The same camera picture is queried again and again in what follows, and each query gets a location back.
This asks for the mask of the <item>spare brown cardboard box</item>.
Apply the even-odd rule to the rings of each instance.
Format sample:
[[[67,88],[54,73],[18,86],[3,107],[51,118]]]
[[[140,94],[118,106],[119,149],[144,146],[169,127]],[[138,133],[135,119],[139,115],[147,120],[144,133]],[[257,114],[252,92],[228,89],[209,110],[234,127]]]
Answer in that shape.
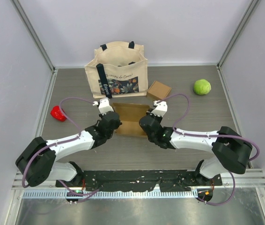
[[[146,116],[149,105],[132,103],[112,103],[119,115],[122,125],[116,130],[117,135],[146,138],[147,135],[139,125],[139,120]]]

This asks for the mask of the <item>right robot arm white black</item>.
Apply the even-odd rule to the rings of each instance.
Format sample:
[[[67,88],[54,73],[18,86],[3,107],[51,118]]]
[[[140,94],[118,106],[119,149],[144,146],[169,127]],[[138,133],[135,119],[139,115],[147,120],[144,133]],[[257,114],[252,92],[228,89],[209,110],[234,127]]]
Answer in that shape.
[[[231,128],[222,126],[219,131],[191,132],[162,127],[161,120],[150,113],[139,120],[151,143],[163,149],[193,149],[213,154],[212,158],[199,162],[190,182],[205,185],[220,173],[245,173],[252,145]]]

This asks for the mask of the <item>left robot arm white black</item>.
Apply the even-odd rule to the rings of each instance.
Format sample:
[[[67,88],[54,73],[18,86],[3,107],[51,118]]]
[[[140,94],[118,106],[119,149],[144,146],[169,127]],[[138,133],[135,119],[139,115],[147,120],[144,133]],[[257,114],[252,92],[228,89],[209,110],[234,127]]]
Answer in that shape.
[[[108,112],[95,125],[76,135],[47,141],[42,137],[34,138],[15,162],[23,175],[22,186],[36,187],[45,181],[55,181],[57,187],[82,185],[82,169],[75,162],[60,163],[59,160],[105,144],[120,125],[119,115]]]

